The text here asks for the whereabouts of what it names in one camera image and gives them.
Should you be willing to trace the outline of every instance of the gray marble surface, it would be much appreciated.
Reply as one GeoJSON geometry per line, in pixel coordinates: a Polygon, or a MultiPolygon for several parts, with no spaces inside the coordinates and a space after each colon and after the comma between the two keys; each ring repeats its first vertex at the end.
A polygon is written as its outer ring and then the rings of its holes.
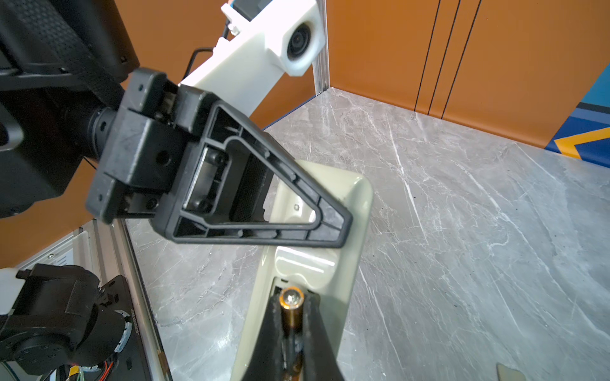
{"type": "MultiPolygon", "coordinates": [[[[346,380],[610,379],[609,168],[335,89],[267,131],[375,187],[346,380]]],[[[129,230],[174,380],[228,380],[260,248],[129,230]]]]}

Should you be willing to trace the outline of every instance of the black mounting plate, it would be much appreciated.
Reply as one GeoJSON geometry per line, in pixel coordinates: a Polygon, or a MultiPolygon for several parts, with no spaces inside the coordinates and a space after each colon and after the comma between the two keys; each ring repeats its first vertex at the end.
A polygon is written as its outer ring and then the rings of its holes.
{"type": "Polygon", "coordinates": [[[342,247],[352,215],[250,119],[216,101],[199,143],[189,143],[153,229],[177,243],[342,247]],[[301,224],[268,223],[262,204],[273,175],[314,212],[301,224]]]}

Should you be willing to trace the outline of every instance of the black cylindrical joint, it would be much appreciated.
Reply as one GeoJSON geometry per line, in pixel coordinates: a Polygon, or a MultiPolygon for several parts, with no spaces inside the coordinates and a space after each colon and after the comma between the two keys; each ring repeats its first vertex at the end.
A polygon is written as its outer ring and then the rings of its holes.
{"type": "Polygon", "coordinates": [[[87,336],[79,343],[71,360],[81,366],[103,363],[121,341],[125,323],[125,318],[118,312],[94,305],[87,336]]]}
{"type": "Polygon", "coordinates": [[[79,96],[64,108],[62,128],[83,156],[99,160],[116,115],[92,94],[79,96]]]}

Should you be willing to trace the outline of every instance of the camera lens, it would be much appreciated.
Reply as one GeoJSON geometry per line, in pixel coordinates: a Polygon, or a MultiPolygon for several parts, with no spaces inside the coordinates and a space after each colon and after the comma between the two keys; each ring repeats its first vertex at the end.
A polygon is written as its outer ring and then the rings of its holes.
{"type": "Polygon", "coordinates": [[[295,32],[290,37],[290,42],[288,43],[288,58],[291,60],[295,60],[305,53],[307,47],[309,46],[309,40],[311,37],[311,30],[305,24],[301,24],[298,28],[296,28],[295,32]]]}

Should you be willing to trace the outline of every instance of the beige plastic part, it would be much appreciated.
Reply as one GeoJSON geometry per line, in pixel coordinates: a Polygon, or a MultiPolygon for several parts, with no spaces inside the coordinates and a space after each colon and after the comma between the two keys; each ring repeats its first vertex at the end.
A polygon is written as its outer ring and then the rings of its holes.
{"type": "MultiPolygon", "coordinates": [[[[267,246],[256,272],[254,289],[232,381],[240,381],[250,363],[267,301],[275,287],[298,286],[320,296],[320,313],[337,355],[373,202],[371,183],[358,173],[325,165],[297,162],[351,212],[354,219],[341,249],[267,246]]],[[[315,219],[314,211],[280,182],[271,211],[271,222],[300,223],[315,219]]]]}

